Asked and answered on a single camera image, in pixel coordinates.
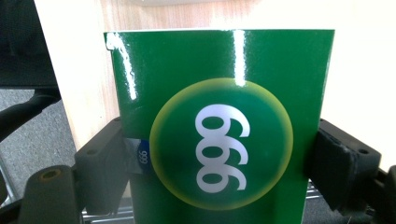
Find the screw hole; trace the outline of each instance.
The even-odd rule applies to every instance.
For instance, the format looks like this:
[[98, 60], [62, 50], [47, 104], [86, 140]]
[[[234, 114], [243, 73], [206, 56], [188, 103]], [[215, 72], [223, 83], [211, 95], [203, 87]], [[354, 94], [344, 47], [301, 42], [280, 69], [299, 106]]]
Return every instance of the screw hole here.
[[367, 155], [367, 154], [369, 154], [369, 151], [367, 151], [366, 149], [359, 149], [358, 150], [359, 151], [359, 153], [361, 153], [361, 154], [364, 154], [364, 155]]
[[61, 174], [61, 170], [59, 170], [59, 169], [49, 170], [40, 176], [40, 180], [41, 181], [49, 181], [60, 174]]

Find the blue sticker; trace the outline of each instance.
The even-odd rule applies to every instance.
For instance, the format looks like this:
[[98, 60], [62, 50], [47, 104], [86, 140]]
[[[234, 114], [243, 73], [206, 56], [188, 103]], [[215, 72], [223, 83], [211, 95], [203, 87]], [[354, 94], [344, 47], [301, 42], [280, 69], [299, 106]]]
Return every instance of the blue sticker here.
[[149, 141], [141, 140], [139, 146], [137, 147], [136, 157], [140, 168], [143, 173], [151, 171], [151, 159], [149, 157]]

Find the green box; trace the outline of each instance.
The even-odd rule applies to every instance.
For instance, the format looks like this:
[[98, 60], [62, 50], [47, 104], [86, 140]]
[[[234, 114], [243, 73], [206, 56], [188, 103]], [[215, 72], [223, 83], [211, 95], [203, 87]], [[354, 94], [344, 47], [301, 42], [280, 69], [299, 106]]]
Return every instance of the green box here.
[[136, 223], [301, 223], [331, 30], [106, 33]]

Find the black plastic part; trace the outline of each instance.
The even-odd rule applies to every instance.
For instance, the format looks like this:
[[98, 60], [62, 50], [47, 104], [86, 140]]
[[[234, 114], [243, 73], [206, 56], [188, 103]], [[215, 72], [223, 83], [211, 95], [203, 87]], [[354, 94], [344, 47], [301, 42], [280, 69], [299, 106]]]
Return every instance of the black plastic part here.
[[14, 203], [2, 207], [0, 209], [0, 223], [15, 223], [21, 211], [21, 202], [22, 200], [17, 200]]
[[364, 181], [361, 197], [375, 210], [379, 223], [396, 223], [396, 166], [386, 174], [380, 171], [375, 179]]
[[0, 172], [0, 203], [3, 203], [7, 199], [7, 196], [7, 183], [3, 177], [3, 174]]
[[32, 0], [0, 1], [0, 88], [57, 88]]
[[361, 185], [375, 178], [381, 154], [326, 120], [320, 122], [308, 176], [332, 210], [365, 212]]
[[70, 167], [52, 166], [29, 178], [18, 223], [82, 223], [75, 191], [75, 179]]
[[115, 213], [128, 183], [120, 119], [113, 119], [75, 155], [78, 191], [89, 215]]
[[35, 94], [28, 102], [0, 111], [0, 142], [24, 123], [39, 115], [47, 106], [60, 100], [61, 94], [58, 89], [35, 90]]

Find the floor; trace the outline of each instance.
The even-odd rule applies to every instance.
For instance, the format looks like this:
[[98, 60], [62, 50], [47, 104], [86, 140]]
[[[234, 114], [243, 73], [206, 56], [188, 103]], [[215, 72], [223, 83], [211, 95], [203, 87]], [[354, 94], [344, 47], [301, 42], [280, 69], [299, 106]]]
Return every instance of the floor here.
[[[24, 103], [33, 93], [0, 90], [0, 110]], [[75, 152], [62, 101], [49, 106], [21, 126], [0, 143], [0, 159], [9, 176], [15, 199], [23, 196], [29, 176], [52, 165], [72, 166]]]

